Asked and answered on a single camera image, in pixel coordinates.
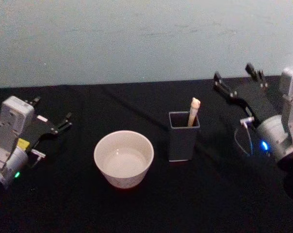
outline black table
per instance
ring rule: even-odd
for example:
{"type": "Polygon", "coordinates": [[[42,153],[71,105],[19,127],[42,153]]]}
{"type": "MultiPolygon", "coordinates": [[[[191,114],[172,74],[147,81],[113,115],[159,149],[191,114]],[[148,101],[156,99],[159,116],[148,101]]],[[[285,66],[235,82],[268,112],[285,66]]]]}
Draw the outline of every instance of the black table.
{"type": "MultiPolygon", "coordinates": [[[[281,112],[279,77],[267,80],[281,112]]],[[[11,95],[40,95],[37,114],[57,123],[71,111],[74,125],[40,143],[46,159],[0,198],[0,232],[293,232],[286,173],[254,133],[253,156],[237,147],[233,132],[245,113],[213,91],[212,80],[6,88],[0,105],[11,95]],[[202,102],[194,158],[169,163],[168,112],[187,111],[192,97],[202,102]],[[155,151],[146,177],[129,191],[110,186],[93,159],[96,143],[118,130],[142,133],[155,151]]],[[[239,139],[248,148],[245,133],[239,139]]]]}

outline white bowl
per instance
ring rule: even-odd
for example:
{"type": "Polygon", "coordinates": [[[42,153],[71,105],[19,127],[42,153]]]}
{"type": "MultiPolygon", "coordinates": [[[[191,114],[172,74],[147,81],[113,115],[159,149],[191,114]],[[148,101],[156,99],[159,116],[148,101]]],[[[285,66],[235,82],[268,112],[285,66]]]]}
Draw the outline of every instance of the white bowl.
{"type": "Polygon", "coordinates": [[[95,147],[94,160],[107,179],[117,188],[138,185],[154,158],[151,142],[134,131],[116,131],[102,138],[95,147]]]}

